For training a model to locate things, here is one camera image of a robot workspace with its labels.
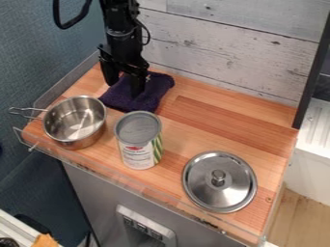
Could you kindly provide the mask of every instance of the metal bowl handle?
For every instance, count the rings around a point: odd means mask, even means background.
[[[32,120],[42,120],[41,117],[32,117],[31,114],[28,115],[27,112],[31,111],[41,111],[41,112],[47,112],[45,109],[38,109],[38,108],[18,108],[18,107],[11,107],[8,109],[8,113],[13,115],[20,115],[24,117],[25,119],[32,119]]]

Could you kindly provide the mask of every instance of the metal pot lid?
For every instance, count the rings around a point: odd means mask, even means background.
[[[244,208],[257,192],[257,178],[249,164],[222,151],[193,157],[183,170],[182,181],[196,205],[222,213]]]

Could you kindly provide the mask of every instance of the stainless steel bowl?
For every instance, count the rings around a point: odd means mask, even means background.
[[[22,114],[25,110],[41,109],[12,107],[10,113],[31,118]],[[44,132],[67,150],[90,146],[105,129],[106,108],[101,101],[91,96],[73,96],[42,111],[46,111],[42,119]]]

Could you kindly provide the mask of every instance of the wooden cutting board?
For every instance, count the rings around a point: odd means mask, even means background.
[[[24,128],[23,138],[209,227],[257,245],[295,145],[297,131],[290,126],[296,109],[172,76],[176,86],[156,111],[163,124],[165,153],[154,168],[135,171],[124,166],[113,133],[114,124],[123,113],[113,109],[108,109],[103,136],[83,150],[57,148],[43,133],[40,121],[30,122]],[[107,88],[96,65],[57,101],[79,95],[99,97]],[[191,157],[203,151],[231,152],[251,165],[258,179],[257,196],[251,204],[238,212],[217,214],[203,212],[190,202],[182,189],[181,172]]]

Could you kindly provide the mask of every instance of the silver knob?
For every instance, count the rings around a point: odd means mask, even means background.
[[[212,184],[216,187],[222,186],[225,183],[226,173],[222,170],[214,170],[212,172]]]

